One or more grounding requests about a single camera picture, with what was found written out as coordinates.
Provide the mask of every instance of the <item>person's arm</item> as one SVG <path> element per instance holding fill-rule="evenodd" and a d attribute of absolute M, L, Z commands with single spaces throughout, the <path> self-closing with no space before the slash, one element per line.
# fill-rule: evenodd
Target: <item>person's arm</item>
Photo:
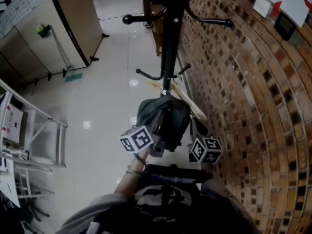
<path fill-rule="evenodd" d="M 145 161 L 149 153 L 150 149 L 148 148 L 138 155 Z M 136 192 L 137 184 L 141 178 L 138 174 L 142 173 L 143 168 L 144 164 L 135 157 L 130 165 L 130 169 L 128 169 L 127 173 L 123 176 L 114 193 L 120 193 L 126 199 L 130 199 Z"/>
<path fill-rule="evenodd" d="M 127 203 L 120 194 L 108 194 L 95 199 L 90 205 L 72 215 L 62 224 L 56 234 L 80 234 L 90 227 L 96 216 L 110 208 Z"/>

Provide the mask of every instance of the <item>metal shelf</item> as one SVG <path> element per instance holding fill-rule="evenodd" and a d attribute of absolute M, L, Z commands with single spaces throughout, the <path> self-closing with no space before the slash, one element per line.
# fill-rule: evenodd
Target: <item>metal shelf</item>
<path fill-rule="evenodd" d="M 13 160 L 17 164 L 41 166 L 41 167 L 66 167 L 64 158 L 64 134 L 67 124 L 48 115 L 35 105 L 20 96 L 0 79 L 0 86 L 7 92 L 1 103 L 0 119 L 0 157 Z M 3 152 L 3 131 L 5 116 L 11 98 L 23 103 L 23 111 L 28 113 L 25 141 L 22 154 L 29 152 L 29 159 L 8 156 Z"/>

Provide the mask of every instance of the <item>backpack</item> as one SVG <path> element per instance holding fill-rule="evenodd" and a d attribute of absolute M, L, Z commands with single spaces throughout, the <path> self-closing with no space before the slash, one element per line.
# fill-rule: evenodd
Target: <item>backpack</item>
<path fill-rule="evenodd" d="M 164 118 L 157 135 L 161 136 L 164 148 L 174 152 L 190 123 L 190 106 L 172 95 L 144 100 L 137 112 L 136 125 L 149 126 L 159 111 L 164 113 Z"/>

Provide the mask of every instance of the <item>tiled floor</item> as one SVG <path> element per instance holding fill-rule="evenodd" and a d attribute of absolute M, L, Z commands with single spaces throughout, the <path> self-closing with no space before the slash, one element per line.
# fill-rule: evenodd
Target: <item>tiled floor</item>
<path fill-rule="evenodd" d="M 145 77 L 135 73 L 137 67 L 158 76 L 160 58 L 156 56 L 150 31 L 142 23 L 124 25 L 121 15 L 141 13 L 141 0 L 95 0 L 103 31 L 111 37 L 103 39 L 90 67 L 79 70 L 82 79 L 64 82 L 55 75 L 42 79 L 25 91 L 25 97 L 42 110 L 68 123 L 66 130 L 66 169 L 55 169 L 52 175 L 33 175 L 36 183 L 56 194 L 39 200 L 51 217 L 36 223 L 46 234 L 57 228 L 76 211 L 99 195 L 112 193 L 132 157 L 126 154 L 118 137 L 134 121 L 142 100 L 156 98 L 159 91 L 148 87 Z M 90 128 L 83 127 L 90 122 Z M 161 164 L 176 163 L 189 167 L 186 144 L 180 152 L 165 153 Z"/>

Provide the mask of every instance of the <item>bracelet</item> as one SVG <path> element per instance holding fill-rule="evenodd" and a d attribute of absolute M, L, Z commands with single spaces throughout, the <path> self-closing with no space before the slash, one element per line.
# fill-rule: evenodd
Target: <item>bracelet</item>
<path fill-rule="evenodd" d="M 130 170 L 130 171 L 126 171 L 126 173 L 134 174 L 134 175 L 137 175 L 137 176 L 142 176 L 143 173 L 137 173 L 136 171 L 132 170 L 130 166 L 127 166 L 127 167 L 128 167 L 128 170 Z"/>
<path fill-rule="evenodd" d="M 133 154 L 133 155 L 134 155 L 134 156 L 136 157 L 136 159 L 137 159 L 138 161 L 140 161 L 145 167 L 147 166 L 145 160 L 142 159 L 142 158 L 139 156 L 139 154 Z"/>

